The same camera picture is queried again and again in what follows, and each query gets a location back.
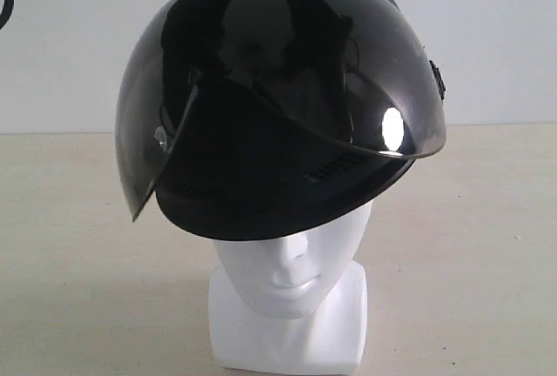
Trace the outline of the black helmet with tinted visor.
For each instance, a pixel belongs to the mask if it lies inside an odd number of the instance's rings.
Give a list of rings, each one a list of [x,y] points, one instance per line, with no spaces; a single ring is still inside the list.
[[[340,218],[446,142],[440,70],[395,0],[169,0],[125,68],[117,171],[221,241]]]

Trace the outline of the white foam mannequin head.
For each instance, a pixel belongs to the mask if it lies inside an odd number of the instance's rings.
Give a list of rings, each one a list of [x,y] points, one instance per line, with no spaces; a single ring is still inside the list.
[[[359,362],[367,285],[354,256],[372,213],[367,202],[286,237],[217,241],[209,317],[216,357]]]

